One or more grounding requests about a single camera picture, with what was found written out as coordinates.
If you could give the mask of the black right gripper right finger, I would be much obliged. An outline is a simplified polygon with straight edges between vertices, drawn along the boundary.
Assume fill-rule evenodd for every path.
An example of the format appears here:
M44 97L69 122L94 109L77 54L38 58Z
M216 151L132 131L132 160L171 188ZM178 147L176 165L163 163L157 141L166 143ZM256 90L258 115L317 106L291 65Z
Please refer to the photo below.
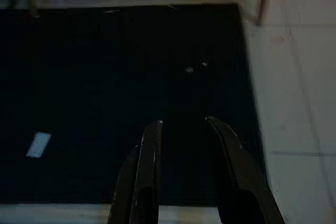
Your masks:
M229 177L229 193L218 207L222 223L284 223L265 177L237 134L225 122L208 116L206 123L216 134Z

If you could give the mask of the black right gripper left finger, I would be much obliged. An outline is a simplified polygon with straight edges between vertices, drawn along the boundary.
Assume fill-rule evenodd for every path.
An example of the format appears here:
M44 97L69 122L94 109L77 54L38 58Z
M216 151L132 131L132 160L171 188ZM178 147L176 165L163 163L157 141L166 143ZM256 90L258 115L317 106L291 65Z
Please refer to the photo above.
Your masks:
M163 121L145 127L120 169L107 223L158 223Z

